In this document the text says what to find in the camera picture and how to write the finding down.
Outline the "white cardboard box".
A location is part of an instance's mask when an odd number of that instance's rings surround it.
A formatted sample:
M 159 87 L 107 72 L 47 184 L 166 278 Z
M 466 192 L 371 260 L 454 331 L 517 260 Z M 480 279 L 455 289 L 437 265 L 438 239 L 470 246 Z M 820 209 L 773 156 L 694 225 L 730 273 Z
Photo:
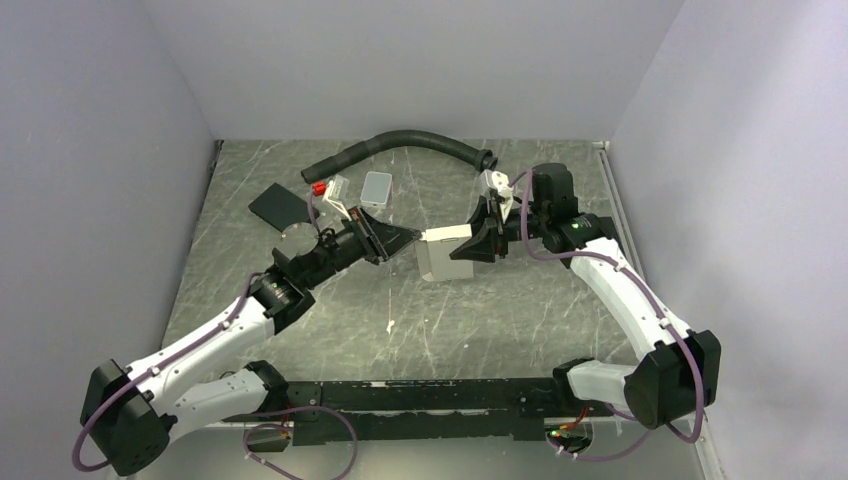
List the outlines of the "white cardboard box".
M 431 228 L 415 242 L 420 276 L 427 282 L 471 279 L 474 267 L 469 260 L 452 260 L 450 254 L 472 237 L 469 224 Z

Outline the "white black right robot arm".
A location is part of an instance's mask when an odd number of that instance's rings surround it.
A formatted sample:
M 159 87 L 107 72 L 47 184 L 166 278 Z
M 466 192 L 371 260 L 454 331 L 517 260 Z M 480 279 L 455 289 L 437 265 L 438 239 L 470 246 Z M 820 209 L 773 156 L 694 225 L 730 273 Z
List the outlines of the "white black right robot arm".
M 583 212 L 573 176 L 558 163 L 521 174 L 526 185 L 515 197 L 515 181 L 484 170 L 477 178 L 480 200 L 469 218 L 471 236 L 453 260 L 493 263 L 512 242 L 535 260 L 559 262 L 579 277 L 624 332 L 637 364 L 573 360 L 559 369 L 551 388 L 557 411 L 574 415 L 589 401 L 618 408 L 643 427 L 666 427 L 693 443 L 705 409 L 716 397 L 721 344 L 709 330 L 694 331 L 674 314 L 626 259 L 609 217 Z

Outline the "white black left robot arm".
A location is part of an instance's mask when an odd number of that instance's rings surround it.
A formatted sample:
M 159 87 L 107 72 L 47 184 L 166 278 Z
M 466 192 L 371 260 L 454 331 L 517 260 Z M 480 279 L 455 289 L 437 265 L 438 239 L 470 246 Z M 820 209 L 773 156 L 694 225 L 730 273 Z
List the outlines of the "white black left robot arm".
M 352 207 L 342 227 L 272 251 L 273 262 L 249 273 L 223 312 L 170 346 L 122 366 L 110 359 L 90 376 L 82 427 L 71 450 L 80 472 L 110 467 L 120 476 L 150 465 L 170 443 L 220 419 L 279 417 L 288 384 L 268 362 L 254 361 L 228 379 L 204 382 L 216 366 L 294 324 L 315 303 L 313 289 L 360 260 L 389 261 L 421 236 Z

